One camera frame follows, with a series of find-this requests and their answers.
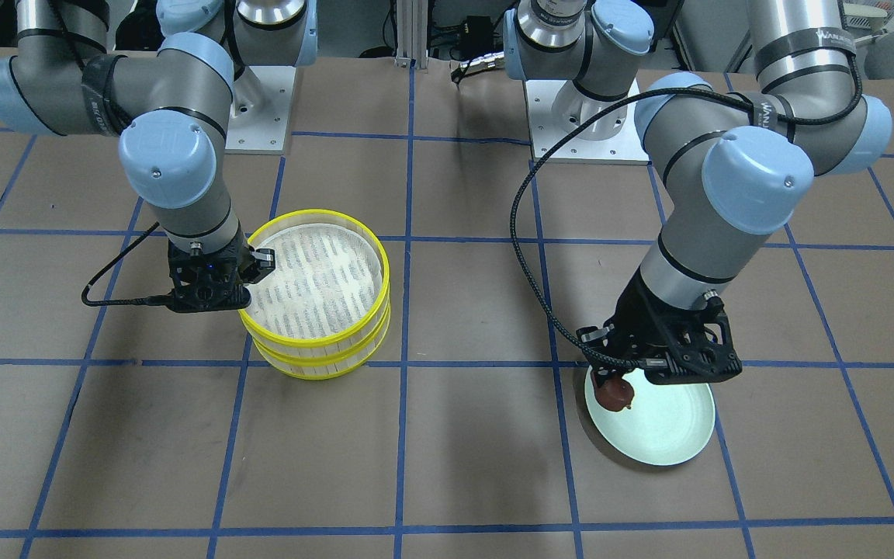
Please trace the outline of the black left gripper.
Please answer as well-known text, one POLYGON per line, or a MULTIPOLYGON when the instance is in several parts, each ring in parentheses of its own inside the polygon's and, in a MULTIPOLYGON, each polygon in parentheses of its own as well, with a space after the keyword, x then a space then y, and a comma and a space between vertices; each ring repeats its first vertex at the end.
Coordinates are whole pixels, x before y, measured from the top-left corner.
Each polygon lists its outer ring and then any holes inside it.
POLYGON ((664 359, 677 367, 678 358, 668 350, 667 334, 663 330, 671 319, 678 318, 681 309, 660 300, 635 272, 618 298, 614 314, 606 326, 586 326, 576 330, 580 347, 607 348, 612 363, 592 359, 591 370, 595 381, 622 378, 638 368, 639 359, 664 359))

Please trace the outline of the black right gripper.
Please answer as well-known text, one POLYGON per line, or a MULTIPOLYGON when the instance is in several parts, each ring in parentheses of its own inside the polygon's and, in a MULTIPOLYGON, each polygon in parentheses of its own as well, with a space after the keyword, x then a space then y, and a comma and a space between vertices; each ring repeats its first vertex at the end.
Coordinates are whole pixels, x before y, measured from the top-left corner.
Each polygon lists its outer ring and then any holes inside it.
POLYGON ((275 269, 272 248, 251 248, 245 237, 235 237, 230 244, 206 258, 206 271, 214 282, 256 284, 275 269))

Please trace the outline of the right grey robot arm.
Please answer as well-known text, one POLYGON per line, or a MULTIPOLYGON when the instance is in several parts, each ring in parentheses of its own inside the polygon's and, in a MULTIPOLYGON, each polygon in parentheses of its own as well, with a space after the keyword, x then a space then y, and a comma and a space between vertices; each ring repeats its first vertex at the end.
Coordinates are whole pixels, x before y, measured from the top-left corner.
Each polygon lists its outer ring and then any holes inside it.
POLYGON ((221 159, 249 66, 309 66, 314 1, 159 1, 155 57, 110 53, 106 1, 16 2, 18 52, 0 59, 0 120, 23 134, 118 140, 129 184, 184 258, 183 283, 220 270, 252 284, 273 255, 248 244, 221 159))

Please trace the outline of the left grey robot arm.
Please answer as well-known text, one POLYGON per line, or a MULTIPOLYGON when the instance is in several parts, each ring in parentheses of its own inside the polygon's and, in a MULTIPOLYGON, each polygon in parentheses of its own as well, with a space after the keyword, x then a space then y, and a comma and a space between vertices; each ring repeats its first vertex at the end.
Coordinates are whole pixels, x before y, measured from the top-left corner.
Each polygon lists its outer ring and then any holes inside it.
POLYGON ((747 4, 759 91, 719 93, 673 73, 628 95, 653 23, 631 1, 522 1, 506 15, 512 78, 571 79, 600 111, 634 106, 643 151, 673 213, 601 327, 556 330, 584 354, 597 391, 636 369, 659 385, 734 378, 721 294, 779 231, 817 176, 865 170, 892 134, 890 110, 862 92, 840 1, 747 4))

